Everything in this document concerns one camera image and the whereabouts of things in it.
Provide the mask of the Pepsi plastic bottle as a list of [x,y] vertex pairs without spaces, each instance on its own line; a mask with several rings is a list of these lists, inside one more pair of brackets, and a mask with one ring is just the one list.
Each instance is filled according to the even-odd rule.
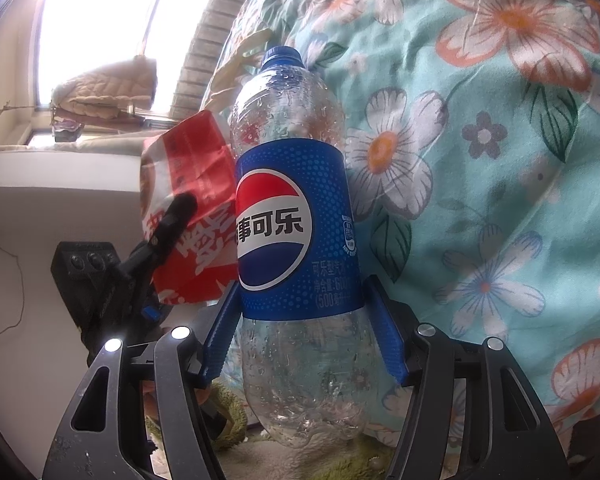
[[376,377],[342,136],[339,103],[291,47],[265,53],[230,114],[242,384],[291,448],[359,434]]

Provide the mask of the beige quilted jacket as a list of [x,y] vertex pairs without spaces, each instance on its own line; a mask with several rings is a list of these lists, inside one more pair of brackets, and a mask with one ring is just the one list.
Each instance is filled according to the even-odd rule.
[[60,84],[52,93],[50,105],[56,112],[74,116],[114,119],[130,107],[150,110],[157,84],[157,62],[137,55]]

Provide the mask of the floral teal quilt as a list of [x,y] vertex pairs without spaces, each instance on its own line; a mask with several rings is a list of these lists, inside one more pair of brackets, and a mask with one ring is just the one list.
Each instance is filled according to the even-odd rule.
[[600,414],[600,0],[246,0],[208,103],[296,48],[340,99],[365,273]]

